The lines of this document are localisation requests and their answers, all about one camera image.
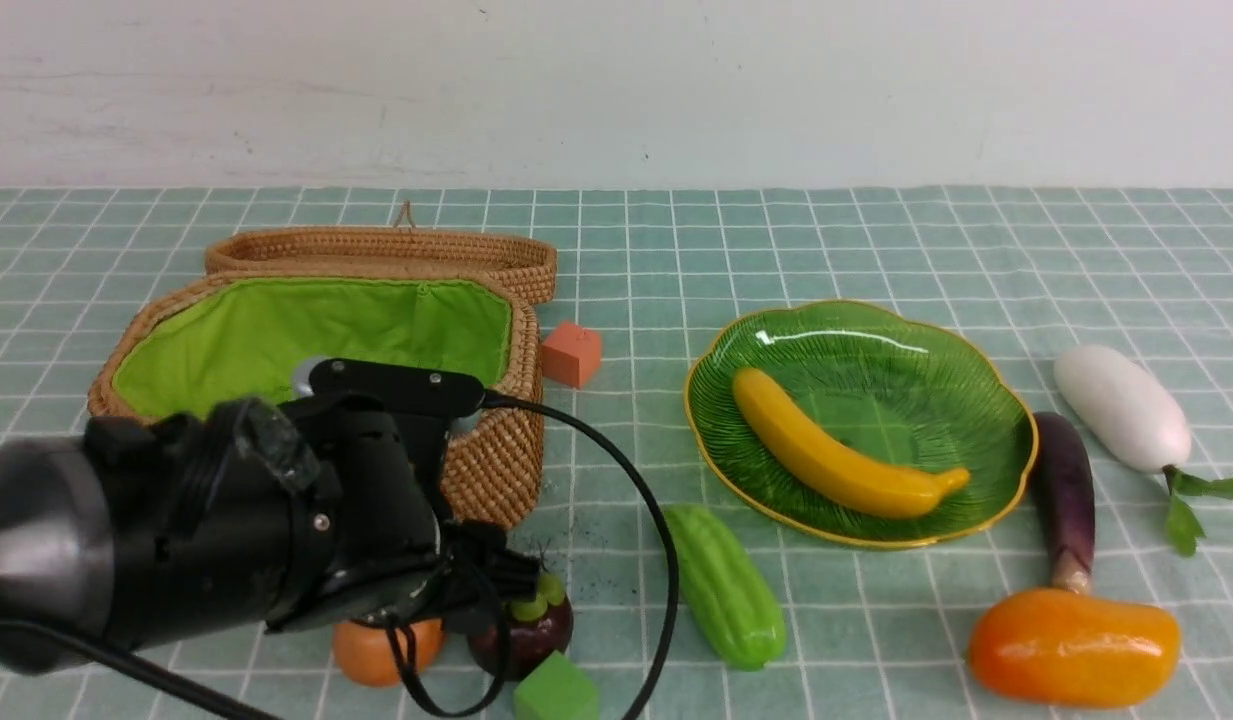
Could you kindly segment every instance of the green plate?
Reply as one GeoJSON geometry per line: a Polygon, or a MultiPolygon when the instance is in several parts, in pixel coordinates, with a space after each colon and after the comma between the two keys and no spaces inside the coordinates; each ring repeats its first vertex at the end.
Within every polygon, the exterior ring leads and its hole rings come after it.
{"type": "Polygon", "coordinates": [[[1033,415],[985,354],[946,329],[848,300],[737,319],[692,366],[684,402],[700,454],[736,496],[780,523],[861,547],[980,533],[1023,497],[1037,452],[1033,415]],[[827,501],[789,475],[741,418],[731,377],[743,366],[771,375],[858,452],[927,471],[963,466],[972,481],[912,520],[827,501]]]}

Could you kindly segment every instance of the toy banana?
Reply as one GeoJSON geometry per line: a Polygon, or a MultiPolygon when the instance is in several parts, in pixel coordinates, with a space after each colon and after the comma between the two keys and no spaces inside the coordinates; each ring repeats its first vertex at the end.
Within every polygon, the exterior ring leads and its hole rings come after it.
{"type": "Polygon", "coordinates": [[[808,418],[771,375],[756,367],[739,370],[731,392],[748,427],[790,475],[852,510],[875,518],[919,518],[972,480],[967,468],[927,473],[845,446],[808,418]]]}

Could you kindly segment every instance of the green cube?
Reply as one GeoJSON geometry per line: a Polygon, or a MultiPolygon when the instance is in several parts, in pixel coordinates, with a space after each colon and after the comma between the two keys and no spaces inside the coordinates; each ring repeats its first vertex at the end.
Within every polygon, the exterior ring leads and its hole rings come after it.
{"type": "Polygon", "coordinates": [[[598,720],[598,685],[561,652],[514,689],[515,720],[598,720]]]}

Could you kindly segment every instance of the purple eggplant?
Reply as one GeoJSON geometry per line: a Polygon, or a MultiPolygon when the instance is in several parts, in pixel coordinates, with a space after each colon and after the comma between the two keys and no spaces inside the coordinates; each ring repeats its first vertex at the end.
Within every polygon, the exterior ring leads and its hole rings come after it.
{"type": "Polygon", "coordinates": [[[1096,556],[1096,491],[1083,436],[1064,415],[1033,414],[1038,456],[1030,473],[1030,493],[1047,541],[1052,587],[1091,592],[1096,556]]]}
{"type": "MultiPolygon", "coordinates": [[[[571,644],[572,612],[566,588],[556,575],[543,573],[538,595],[529,602],[510,602],[506,607],[510,625],[510,666],[506,679],[519,682],[531,674],[549,655],[565,652],[571,644]]],[[[470,635],[469,652],[473,662],[496,674],[496,628],[470,635]]]]}

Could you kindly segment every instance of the orange cube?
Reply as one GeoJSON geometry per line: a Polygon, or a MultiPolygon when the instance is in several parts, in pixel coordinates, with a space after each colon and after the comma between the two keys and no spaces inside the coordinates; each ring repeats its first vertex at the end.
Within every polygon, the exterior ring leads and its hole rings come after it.
{"type": "Polygon", "coordinates": [[[603,361],[603,338],[571,321],[559,323],[540,346],[544,377],[575,388],[584,387],[603,361]]]}

